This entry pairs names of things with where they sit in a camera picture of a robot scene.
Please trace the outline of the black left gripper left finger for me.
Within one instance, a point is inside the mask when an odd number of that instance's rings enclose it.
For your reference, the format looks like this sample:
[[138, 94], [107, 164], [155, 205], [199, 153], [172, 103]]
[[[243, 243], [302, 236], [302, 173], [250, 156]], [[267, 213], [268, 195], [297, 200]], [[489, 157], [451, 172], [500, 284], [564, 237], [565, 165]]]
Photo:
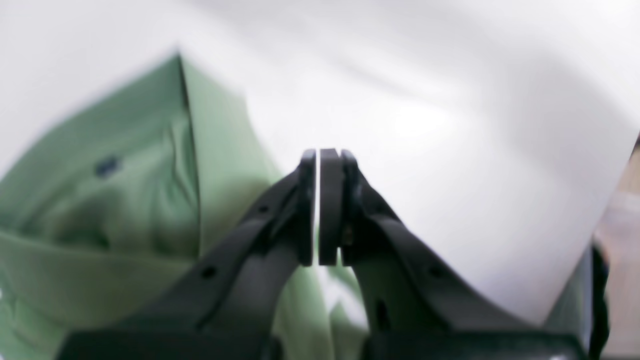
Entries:
[[284, 285], [313, 263], [315, 171], [306, 150], [167, 292], [116, 325], [73, 333], [57, 359], [283, 359], [271, 329]]

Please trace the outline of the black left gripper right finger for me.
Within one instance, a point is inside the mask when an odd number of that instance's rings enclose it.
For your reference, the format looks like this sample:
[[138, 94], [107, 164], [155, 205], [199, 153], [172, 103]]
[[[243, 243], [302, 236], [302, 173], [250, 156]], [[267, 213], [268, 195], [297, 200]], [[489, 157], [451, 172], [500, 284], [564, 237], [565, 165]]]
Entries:
[[585, 360], [475, 291], [373, 189], [347, 150], [318, 154], [318, 262], [354, 271], [370, 335], [363, 360]]

